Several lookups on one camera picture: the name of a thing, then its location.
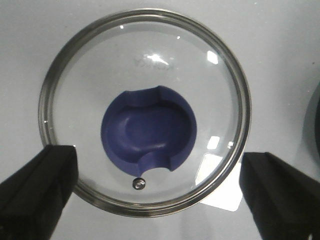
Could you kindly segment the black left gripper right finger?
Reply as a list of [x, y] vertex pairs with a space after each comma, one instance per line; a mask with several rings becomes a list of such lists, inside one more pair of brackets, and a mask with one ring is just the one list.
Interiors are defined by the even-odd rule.
[[264, 240], [320, 238], [320, 183], [269, 152], [246, 152], [239, 185]]

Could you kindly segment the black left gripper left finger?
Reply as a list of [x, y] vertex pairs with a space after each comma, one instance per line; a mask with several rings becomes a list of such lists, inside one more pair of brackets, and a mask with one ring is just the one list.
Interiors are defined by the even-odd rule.
[[0, 238], [49, 240], [78, 181], [72, 145], [47, 145], [0, 184]]

